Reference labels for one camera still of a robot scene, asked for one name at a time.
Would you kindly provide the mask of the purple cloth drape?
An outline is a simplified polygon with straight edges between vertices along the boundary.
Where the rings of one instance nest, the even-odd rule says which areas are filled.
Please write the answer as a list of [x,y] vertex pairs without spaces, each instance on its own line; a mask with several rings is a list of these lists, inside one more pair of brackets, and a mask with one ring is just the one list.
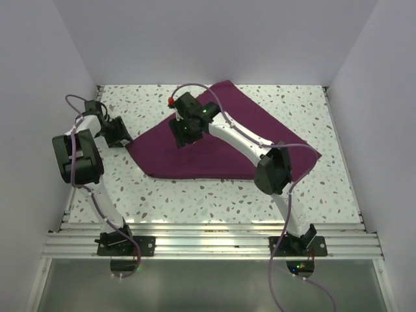
[[[206,104],[217,95],[223,108],[242,126],[274,143],[302,144],[291,147],[289,155],[293,179],[298,179],[321,158],[317,151],[305,148],[306,142],[244,95],[231,81],[216,83],[211,91],[197,97]],[[126,146],[130,156],[143,172],[157,179],[253,179],[255,166],[229,144],[211,135],[205,135],[191,145],[176,146],[168,122],[161,123],[138,136]]]

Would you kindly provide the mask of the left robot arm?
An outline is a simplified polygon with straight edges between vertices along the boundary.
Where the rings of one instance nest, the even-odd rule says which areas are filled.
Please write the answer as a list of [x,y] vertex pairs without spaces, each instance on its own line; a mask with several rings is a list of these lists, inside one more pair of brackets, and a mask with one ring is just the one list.
[[103,137],[109,148],[124,148],[133,141],[120,116],[111,118],[104,104],[85,100],[84,112],[77,111],[72,129],[52,139],[58,169],[64,182],[84,195],[97,216],[99,247],[128,255],[134,250],[135,239],[105,186],[97,137]]

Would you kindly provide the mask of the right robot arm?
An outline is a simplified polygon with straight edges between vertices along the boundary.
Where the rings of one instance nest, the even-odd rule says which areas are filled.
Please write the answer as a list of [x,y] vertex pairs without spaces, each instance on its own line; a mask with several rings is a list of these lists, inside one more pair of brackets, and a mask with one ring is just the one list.
[[307,221],[304,209],[293,205],[296,182],[289,155],[290,147],[304,145],[273,144],[236,122],[219,102],[202,105],[188,92],[177,99],[170,97],[168,107],[175,110],[175,118],[169,121],[169,126],[177,147],[193,144],[208,134],[244,155],[255,166],[256,187],[272,197],[284,217],[284,245],[297,255],[310,251],[317,231]]

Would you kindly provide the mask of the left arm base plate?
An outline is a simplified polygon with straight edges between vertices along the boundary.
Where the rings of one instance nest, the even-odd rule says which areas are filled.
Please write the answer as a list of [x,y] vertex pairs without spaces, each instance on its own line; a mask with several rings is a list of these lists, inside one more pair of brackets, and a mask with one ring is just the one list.
[[131,236],[130,239],[118,232],[101,233],[97,243],[98,256],[137,256],[140,249],[141,257],[153,257],[155,253],[155,237],[153,236]]

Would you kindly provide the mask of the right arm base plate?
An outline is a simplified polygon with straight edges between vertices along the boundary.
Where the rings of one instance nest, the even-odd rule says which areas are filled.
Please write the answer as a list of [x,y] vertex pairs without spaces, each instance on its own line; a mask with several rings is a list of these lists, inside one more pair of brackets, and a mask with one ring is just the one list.
[[323,236],[303,235],[294,237],[290,234],[284,234],[274,257],[326,257],[328,250],[326,241]]

